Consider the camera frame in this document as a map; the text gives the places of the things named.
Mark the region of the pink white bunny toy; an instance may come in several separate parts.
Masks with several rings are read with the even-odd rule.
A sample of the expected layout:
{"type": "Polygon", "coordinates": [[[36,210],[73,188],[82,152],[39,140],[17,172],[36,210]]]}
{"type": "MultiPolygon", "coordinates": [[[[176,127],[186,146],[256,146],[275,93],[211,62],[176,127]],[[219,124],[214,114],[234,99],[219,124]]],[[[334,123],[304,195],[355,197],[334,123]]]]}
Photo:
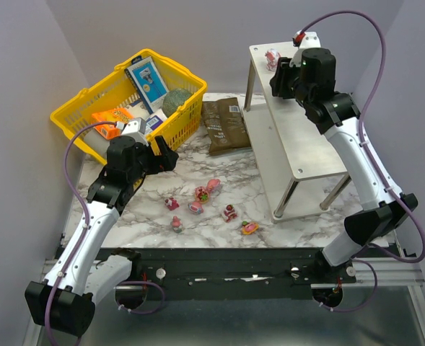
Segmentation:
{"type": "Polygon", "coordinates": [[[266,57],[266,68],[272,72],[276,71],[278,66],[278,61],[281,57],[280,53],[276,49],[270,48],[266,51],[265,57],[266,57]]]}

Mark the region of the pink toy blue bow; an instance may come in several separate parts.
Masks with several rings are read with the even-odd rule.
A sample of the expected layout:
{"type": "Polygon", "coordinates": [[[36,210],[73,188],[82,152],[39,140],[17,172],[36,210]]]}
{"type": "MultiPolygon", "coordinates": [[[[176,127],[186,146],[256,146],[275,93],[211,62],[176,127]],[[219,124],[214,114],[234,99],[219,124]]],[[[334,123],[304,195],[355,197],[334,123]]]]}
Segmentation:
{"type": "Polygon", "coordinates": [[[202,204],[197,201],[189,203],[188,209],[196,215],[200,215],[204,212],[202,204]]]}

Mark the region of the pink mushroom toy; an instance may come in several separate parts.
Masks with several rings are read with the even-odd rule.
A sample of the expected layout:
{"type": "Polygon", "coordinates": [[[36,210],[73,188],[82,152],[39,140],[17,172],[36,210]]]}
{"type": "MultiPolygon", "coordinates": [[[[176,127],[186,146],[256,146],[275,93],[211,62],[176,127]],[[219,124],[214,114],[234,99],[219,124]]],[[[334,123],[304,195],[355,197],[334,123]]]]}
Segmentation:
{"type": "Polygon", "coordinates": [[[171,222],[171,227],[172,227],[172,230],[175,233],[179,234],[183,230],[182,221],[177,216],[173,216],[172,222],[171,222]]]}

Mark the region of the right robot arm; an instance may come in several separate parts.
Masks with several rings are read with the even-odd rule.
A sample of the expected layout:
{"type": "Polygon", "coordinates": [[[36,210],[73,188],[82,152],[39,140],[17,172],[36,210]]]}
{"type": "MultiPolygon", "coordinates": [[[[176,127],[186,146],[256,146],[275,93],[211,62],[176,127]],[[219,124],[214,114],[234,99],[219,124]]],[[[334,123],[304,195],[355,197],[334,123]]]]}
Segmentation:
{"type": "Polygon", "coordinates": [[[344,230],[317,256],[323,270],[348,262],[378,237],[397,229],[418,200],[405,194],[386,172],[359,122],[351,96],[337,92],[336,58],[325,48],[298,50],[293,59],[281,57],[270,80],[272,95],[294,99],[309,121],[325,136],[355,184],[362,210],[345,218],[344,230]]]}

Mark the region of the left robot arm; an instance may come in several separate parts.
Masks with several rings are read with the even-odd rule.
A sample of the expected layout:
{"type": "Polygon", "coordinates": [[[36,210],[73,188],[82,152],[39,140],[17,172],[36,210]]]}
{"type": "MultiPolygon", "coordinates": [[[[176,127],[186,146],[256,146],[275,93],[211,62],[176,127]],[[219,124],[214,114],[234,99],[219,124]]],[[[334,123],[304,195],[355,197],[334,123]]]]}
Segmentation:
{"type": "Polygon", "coordinates": [[[96,295],[85,290],[89,272],[103,240],[130,199],[152,174],[172,171],[178,160],[162,136],[156,136],[159,153],[131,136],[110,141],[107,163],[81,198],[83,215],[68,246],[40,282],[25,289],[33,321],[46,328],[81,338],[96,308],[96,295]]]}

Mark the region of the white metal shelf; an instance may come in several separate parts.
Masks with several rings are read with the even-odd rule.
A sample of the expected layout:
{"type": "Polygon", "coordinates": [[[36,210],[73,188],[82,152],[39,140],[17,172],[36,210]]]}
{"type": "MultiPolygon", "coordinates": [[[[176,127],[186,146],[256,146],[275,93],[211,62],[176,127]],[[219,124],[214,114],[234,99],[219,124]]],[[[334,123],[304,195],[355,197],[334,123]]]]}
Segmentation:
{"type": "Polygon", "coordinates": [[[251,45],[242,115],[274,223],[329,210],[351,181],[339,155],[292,99],[271,94],[266,52],[294,55],[291,43],[251,45]]]}

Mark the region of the purple white box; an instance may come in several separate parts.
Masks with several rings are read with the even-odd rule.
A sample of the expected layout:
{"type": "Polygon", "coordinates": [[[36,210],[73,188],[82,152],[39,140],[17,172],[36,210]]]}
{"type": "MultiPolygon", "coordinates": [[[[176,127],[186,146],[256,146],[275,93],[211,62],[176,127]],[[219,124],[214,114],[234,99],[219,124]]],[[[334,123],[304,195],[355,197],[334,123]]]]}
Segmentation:
{"type": "Polygon", "coordinates": [[[148,135],[158,129],[165,121],[167,116],[163,113],[162,109],[158,109],[146,120],[145,134],[148,135]]]}

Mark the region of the pink cake toy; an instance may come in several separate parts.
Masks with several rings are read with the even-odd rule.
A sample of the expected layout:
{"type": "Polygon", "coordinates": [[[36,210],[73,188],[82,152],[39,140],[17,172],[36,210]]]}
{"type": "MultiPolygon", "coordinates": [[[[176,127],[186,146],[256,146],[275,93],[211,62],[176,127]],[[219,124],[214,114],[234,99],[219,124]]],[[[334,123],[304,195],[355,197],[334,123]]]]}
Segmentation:
{"type": "Polygon", "coordinates": [[[175,210],[180,207],[178,201],[175,198],[167,198],[165,199],[165,206],[169,210],[175,210]]]}

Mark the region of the orange snack box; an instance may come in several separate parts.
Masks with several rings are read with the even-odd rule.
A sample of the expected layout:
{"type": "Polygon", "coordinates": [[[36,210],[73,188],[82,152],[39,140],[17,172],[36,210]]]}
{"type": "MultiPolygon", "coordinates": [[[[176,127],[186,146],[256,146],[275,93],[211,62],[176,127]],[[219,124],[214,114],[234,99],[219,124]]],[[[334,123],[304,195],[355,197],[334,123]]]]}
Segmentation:
{"type": "MultiPolygon", "coordinates": [[[[106,110],[102,112],[94,112],[91,115],[93,123],[101,122],[122,122],[128,123],[133,119],[133,115],[126,108],[114,108],[111,110],[106,110]]],[[[111,140],[114,137],[117,137],[121,134],[121,129],[117,128],[115,125],[103,124],[95,127],[96,131],[106,140],[111,140]]]]}

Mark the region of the white box in basket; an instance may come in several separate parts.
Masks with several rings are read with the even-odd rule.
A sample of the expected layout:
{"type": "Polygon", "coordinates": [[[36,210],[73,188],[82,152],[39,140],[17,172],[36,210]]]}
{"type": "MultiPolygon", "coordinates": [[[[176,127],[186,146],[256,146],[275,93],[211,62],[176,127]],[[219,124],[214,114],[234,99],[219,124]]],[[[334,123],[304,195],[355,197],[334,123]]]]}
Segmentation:
{"type": "Polygon", "coordinates": [[[136,101],[127,105],[126,109],[133,118],[139,117],[147,120],[150,117],[148,109],[146,109],[144,103],[140,99],[137,99],[136,101]]]}

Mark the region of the pink bear strawberry toy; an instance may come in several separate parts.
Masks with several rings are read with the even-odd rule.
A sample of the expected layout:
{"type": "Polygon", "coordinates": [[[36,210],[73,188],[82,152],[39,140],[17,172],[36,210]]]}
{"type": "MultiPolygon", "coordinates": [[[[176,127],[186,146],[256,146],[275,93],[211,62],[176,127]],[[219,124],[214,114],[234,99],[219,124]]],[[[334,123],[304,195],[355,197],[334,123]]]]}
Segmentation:
{"type": "Polygon", "coordinates": [[[210,192],[204,186],[196,187],[194,190],[195,201],[204,204],[209,201],[210,192]]]}

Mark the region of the grey paper roll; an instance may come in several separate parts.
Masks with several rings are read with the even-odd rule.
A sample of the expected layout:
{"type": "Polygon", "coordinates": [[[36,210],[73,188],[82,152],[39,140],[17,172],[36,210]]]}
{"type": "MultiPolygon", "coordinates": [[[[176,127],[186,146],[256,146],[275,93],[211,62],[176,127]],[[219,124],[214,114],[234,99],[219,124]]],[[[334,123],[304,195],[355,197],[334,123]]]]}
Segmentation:
{"type": "Polygon", "coordinates": [[[102,137],[95,129],[91,129],[84,137],[83,141],[101,157],[106,157],[110,142],[102,137]]]}

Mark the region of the pink bear toy lying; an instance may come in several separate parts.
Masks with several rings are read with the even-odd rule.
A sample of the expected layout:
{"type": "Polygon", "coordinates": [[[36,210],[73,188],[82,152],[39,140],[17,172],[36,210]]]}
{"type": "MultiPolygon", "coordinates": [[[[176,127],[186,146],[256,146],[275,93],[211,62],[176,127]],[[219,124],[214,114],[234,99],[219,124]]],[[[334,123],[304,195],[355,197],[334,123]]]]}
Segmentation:
{"type": "Polygon", "coordinates": [[[206,189],[211,195],[219,193],[222,189],[221,180],[217,178],[210,179],[206,185],[206,189]]]}

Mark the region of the green round melon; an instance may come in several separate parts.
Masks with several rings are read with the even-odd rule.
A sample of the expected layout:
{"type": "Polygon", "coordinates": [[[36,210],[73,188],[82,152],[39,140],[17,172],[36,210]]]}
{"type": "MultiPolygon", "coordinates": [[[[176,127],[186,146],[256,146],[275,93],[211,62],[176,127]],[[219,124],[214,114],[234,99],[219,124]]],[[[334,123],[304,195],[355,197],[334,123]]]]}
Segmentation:
{"type": "Polygon", "coordinates": [[[173,115],[180,106],[192,96],[192,93],[184,88],[170,90],[162,103],[162,111],[166,117],[173,115]]]}

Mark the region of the brown snack bag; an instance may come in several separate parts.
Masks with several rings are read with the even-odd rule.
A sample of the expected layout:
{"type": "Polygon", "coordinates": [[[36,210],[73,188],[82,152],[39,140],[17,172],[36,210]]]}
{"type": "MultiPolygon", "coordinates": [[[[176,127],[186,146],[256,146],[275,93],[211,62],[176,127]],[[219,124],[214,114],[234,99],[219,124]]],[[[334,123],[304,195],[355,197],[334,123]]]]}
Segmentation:
{"type": "Polygon", "coordinates": [[[201,117],[211,141],[211,156],[251,147],[238,98],[204,101],[201,117]]]}

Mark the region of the yellow plastic basket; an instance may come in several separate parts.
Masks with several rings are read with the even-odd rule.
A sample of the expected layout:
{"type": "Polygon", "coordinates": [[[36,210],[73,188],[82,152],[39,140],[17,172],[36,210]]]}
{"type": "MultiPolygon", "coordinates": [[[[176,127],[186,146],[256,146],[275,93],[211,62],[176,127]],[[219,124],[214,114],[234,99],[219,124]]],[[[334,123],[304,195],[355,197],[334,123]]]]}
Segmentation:
{"type": "Polygon", "coordinates": [[[142,137],[158,154],[157,136],[176,150],[198,129],[206,89],[189,69],[145,48],[52,112],[51,121],[67,138],[83,130],[75,145],[106,164],[110,140],[122,133],[112,123],[141,118],[142,137]]]}

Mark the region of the blue razor package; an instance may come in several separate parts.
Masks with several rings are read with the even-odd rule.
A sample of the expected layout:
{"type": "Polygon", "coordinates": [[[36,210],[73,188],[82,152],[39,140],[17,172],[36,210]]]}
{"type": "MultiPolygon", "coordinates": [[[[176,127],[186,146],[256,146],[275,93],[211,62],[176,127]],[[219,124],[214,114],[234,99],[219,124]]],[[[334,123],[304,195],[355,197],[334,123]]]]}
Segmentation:
{"type": "Polygon", "coordinates": [[[139,56],[137,61],[125,68],[125,73],[150,114],[162,107],[169,89],[151,56],[139,56]]]}

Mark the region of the red strawberry cake toy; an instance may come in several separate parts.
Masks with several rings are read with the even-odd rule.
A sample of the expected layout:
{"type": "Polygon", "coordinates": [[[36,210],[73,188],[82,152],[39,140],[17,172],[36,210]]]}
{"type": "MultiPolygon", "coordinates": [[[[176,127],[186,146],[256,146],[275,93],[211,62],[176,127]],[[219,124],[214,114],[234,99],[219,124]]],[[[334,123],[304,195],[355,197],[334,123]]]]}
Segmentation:
{"type": "Polygon", "coordinates": [[[237,218],[237,211],[232,204],[226,205],[225,209],[222,211],[222,218],[226,223],[233,221],[237,218]]]}

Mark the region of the pink toy orange plate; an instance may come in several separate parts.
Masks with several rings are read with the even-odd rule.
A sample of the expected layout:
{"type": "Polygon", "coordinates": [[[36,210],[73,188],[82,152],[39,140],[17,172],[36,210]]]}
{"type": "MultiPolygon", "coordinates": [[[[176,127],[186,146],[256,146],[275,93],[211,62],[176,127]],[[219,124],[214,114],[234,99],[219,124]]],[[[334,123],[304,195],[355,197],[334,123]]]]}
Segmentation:
{"type": "Polygon", "coordinates": [[[259,229],[259,225],[254,222],[247,222],[247,221],[243,221],[242,222],[242,228],[241,228],[241,232],[243,235],[251,235],[254,232],[256,232],[259,229]]]}

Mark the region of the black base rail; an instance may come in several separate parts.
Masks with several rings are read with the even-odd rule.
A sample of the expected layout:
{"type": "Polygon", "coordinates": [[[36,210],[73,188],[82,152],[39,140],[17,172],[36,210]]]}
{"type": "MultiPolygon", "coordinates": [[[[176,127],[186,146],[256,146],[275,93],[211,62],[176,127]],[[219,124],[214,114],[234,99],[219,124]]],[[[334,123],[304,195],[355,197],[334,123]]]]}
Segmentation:
{"type": "Polygon", "coordinates": [[[316,288],[355,283],[347,265],[320,274],[317,248],[109,248],[97,253],[107,262],[123,255],[130,275],[115,299],[129,306],[147,300],[231,301],[311,299],[316,288]]]}

